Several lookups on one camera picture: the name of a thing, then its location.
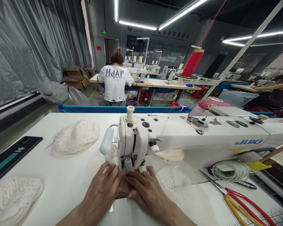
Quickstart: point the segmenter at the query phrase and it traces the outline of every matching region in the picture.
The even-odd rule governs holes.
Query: gray curtain
[[[0,0],[0,105],[91,67],[79,0]]]

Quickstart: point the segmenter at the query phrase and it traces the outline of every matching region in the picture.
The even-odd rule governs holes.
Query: coiled white cord
[[[233,171],[223,172],[217,166],[226,165],[233,169]],[[251,172],[251,168],[243,162],[238,160],[228,160],[216,163],[211,169],[213,175],[221,180],[228,180],[231,182],[238,182],[239,180],[246,180]]]

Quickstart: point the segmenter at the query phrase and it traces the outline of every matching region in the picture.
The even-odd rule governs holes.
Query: white t-shirt
[[[134,79],[130,72],[123,67],[107,65],[101,69],[98,74],[98,80],[105,81],[105,100],[119,102],[126,100],[125,84],[131,86]]]

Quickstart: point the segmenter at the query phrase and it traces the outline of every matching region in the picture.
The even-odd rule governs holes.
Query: ruler
[[[283,226],[283,209],[276,209],[276,208],[271,208],[270,211],[266,212],[270,218],[278,225],[278,226]],[[265,218],[259,214],[257,215],[264,223],[266,223],[267,225],[268,222],[265,220]],[[249,226],[255,226],[255,224],[250,221],[249,219],[247,218],[244,218],[242,217],[243,220],[245,221],[245,223]],[[241,224],[236,221],[236,222],[233,222],[233,223],[230,223],[230,224],[227,224],[226,226],[241,226]]]

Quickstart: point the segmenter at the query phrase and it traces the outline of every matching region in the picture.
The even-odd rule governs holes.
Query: red thread spool
[[[184,77],[191,77],[193,75],[195,69],[197,68],[197,66],[198,66],[203,55],[204,55],[203,49],[195,50],[192,53],[188,63],[185,66],[185,69],[183,70],[181,75],[184,76]]]

